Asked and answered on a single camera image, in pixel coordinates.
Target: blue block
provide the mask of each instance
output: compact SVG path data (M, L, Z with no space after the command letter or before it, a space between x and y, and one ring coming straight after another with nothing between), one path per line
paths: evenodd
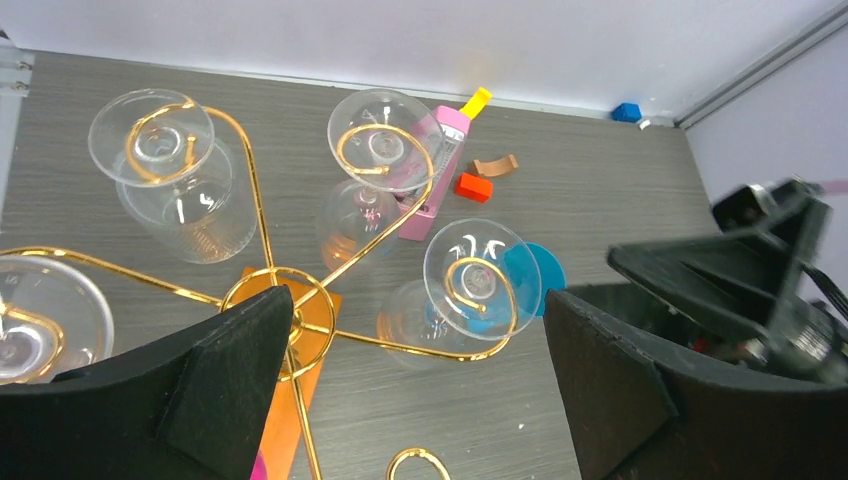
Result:
M622 103L612 111L612 119L616 122L636 123L642 119L642 111L635 103Z

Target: tabletop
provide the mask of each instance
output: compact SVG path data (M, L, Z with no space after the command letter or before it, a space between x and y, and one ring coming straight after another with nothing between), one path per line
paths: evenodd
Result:
M326 126L349 90L48 53L37 55L21 113L0 246L80 250L214 295L223 295L245 266L264 265L258 236L218 264L176 261L121 207L114 182L89 156L88 128L111 99L148 87L185 93L241 122L255 148L277 264L328 273L314 223L332 187L347 178L332 157ZM237 146L225 130L216 133ZM519 169L496 179L491 200L477 204L448 193L430 237L453 220L488 218L545 245L575 285L619 278L605 262L610 244L715 231L680 130L489 107L472 126L457 174L473 159L509 153ZM426 245L401 240L377 265L339 279L331 288L344 298L339 326L374 335L385 296L421 277ZM115 353L215 313L80 269L112 307ZM540 321L494 358L423 372L404 370L381 349L337 339L310 413L328 479L382 478L391 457L409 446L431 449L456 479L580 478ZM291 478L309 478L303 448ZM399 478L433 472L408 462Z

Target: wine glass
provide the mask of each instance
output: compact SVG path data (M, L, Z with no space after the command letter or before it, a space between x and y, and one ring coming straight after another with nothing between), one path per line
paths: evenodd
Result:
M351 176L337 185L318 215L324 264L337 269L400 217L393 193L414 190L435 176L444 159L444 133L430 109L394 90L351 94L330 115L327 139ZM427 158L434 163L428 170ZM387 254L393 234L374 250Z
M543 294L527 244L491 220L459 220L442 228L427 247L423 273L383 302L377 316L381 340L450 353L484 351L536 318ZM412 368L438 361L390 353Z
M220 262L253 237L246 162L187 96L146 89L116 98L94 118L88 147L126 211L178 258Z
M106 298L79 271L50 258L0 257L0 385L46 383L112 354Z

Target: pink box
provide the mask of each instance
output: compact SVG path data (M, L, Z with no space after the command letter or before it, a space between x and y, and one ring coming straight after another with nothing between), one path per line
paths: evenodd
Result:
M442 161L439 162L442 163L442 168L436 173L435 185L433 186L433 193L430 194L430 198L421 206L420 210L415 212L412 218L401 225L398 233L400 238L419 242L427 237L427 233L433 226L436 215L439 214L439 207L442 205L445 193L447 193L448 187L453 180L453 174L456 172L456 164L462 155L465 137L471 129L471 118L459 110L442 105L436 108L433 114L445 133L445 150L442 154L448 160L444 163ZM397 198L400 204L401 214L405 213L410 205L415 203L415 200L423 193L424 187L412 192L395 194L395 198Z

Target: white wall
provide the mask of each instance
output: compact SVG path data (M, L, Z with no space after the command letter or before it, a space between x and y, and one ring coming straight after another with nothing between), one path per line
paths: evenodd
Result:
M695 125L687 137L711 199L740 184L792 175L848 179L848 28ZM834 213L818 264L848 291L848 196L826 201Z
M840 0L10 0L21 48L673 117Z

